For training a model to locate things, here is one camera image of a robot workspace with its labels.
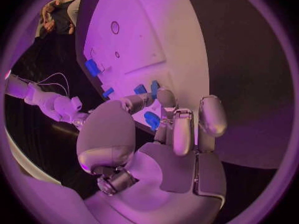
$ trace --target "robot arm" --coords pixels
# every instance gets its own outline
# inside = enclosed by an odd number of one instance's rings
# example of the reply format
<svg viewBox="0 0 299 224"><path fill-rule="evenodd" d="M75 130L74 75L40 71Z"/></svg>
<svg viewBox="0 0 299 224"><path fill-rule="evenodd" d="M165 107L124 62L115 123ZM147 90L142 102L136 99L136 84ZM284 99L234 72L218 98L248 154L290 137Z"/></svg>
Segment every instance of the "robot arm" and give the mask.
<svg viewBox="0 0 299 224"><path fill-rule="evenodd" d="M54 92L44 92L37 84L26 83L13 74L7 79L5 93L24 99L29 105L39 106L46 116L55 121L72 123L79 130L88 116L79 112L82 103L78 97L69 99Z"/></svg>

